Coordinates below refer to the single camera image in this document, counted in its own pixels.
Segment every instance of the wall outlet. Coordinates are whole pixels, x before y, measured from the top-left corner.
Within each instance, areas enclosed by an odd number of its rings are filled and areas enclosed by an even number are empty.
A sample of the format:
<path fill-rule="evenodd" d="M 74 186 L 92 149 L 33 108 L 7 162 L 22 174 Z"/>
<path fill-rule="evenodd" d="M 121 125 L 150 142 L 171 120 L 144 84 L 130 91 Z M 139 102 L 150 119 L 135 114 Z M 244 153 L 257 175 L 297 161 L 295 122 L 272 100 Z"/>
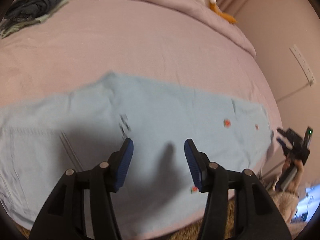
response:
<path fill-rule="evenodd" d="M 312 70 L 311 70 L 310 66 L 308 65 L 306 59 L 304 58 L 304 56 L 302 55 L 302 53 L 300 52 L 300 50 L 298 49 L 298 47 L 296 45 L 293 45 L 290 48 L 290 50 L 293 53 L 293 55 L 295 56 L 295 58 L 298 60 L 302 70 L 304 71 L 304 73 L 308 79 L 310 86 L 312 87 L 317 82 L 316 82 L 316 78 L 313 75 Z"/>

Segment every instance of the metal screw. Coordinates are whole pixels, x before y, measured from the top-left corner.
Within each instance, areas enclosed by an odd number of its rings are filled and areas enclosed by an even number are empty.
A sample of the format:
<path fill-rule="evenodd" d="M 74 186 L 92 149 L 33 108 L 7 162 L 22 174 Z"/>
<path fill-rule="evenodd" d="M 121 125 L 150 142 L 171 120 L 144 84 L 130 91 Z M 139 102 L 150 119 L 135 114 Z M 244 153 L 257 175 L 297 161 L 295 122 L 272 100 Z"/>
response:
<path fill-rule="evenodd" d="M 100 168 L 105 169 L 105 168 L 109 167 L 109 163 L 102 162 L 102 163 L 99 164 L 99 166 L 100 166 Z"/>
<path fill-rule="evenodd" d="M 66 171 L 66 175 L 67 175 L 67 176 L 71 176 L 74 172 L 75 172 L 75 171 L 74 171 L 73 169 L 68 169 L 68 170 Z"/>
<path fill-rule="evenodd" d="M 209 167 L 210 167 L 211 169 L 216 169 L 216 168 L 218 168 L 218 164 L 212 162 L 212 163 L 209 163 Z"/>
<path fill-rule="evenodd" d="M 248 176 L 251 176 L 253 174 L 252 170 L 249 170 L 249 169 L 245 169 L 244 170 L 244 174 L 245 175 L 248 175 Z"/>

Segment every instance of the red embroidered logo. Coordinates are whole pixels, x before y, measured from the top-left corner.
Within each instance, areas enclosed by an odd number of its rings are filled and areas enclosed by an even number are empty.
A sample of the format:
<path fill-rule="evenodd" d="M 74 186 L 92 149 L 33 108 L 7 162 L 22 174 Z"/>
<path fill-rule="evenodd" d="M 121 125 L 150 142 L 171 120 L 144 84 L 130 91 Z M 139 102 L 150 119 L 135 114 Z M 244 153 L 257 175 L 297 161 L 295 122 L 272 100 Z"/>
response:
<path fill-rule="evenodd" d="M 198 192 L 198 188 L 196 186 L 191 187 L 190 189 L 191 194 Z"/>
<path fill-rule="evenodd" d="M 223 120 L 223 125 L 224 127 L 229 128 L 231 126 L 231 121 L 229 119 Z"/>

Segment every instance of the bed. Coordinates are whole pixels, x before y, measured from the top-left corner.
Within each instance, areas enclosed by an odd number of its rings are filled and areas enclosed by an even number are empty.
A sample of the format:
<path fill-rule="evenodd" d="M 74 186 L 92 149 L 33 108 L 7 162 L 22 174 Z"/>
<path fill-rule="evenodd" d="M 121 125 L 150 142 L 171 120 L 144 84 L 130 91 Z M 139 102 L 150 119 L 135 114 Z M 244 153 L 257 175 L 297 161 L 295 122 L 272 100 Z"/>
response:
<path fill-rule="evenodd" d="M 255 56 L 240 29 L 194 0 L 69 0 L 44 24 L 0 41 L 0 106 L 70 91 L 115 71 L 260 103 L 276 130 L 279 111 Z M 255 173 L 276 147 L 274 138 Z M 124 238 L 158 237 L 202 216 L 200 209 Z"/>

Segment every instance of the folded dark gray cloth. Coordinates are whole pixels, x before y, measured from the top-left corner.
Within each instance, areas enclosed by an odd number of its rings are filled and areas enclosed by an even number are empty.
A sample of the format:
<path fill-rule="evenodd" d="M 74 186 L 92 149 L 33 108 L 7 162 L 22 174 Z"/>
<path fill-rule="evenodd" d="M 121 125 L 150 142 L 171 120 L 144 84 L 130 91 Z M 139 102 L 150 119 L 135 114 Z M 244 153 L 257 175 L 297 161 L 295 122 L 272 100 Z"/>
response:
<path fill-rule="evenodd" d="M 47 14 L 61 0 L 15 0 L 7 13 L 5 19 L 15 22 L 30 21 L 44 14 Z"/>

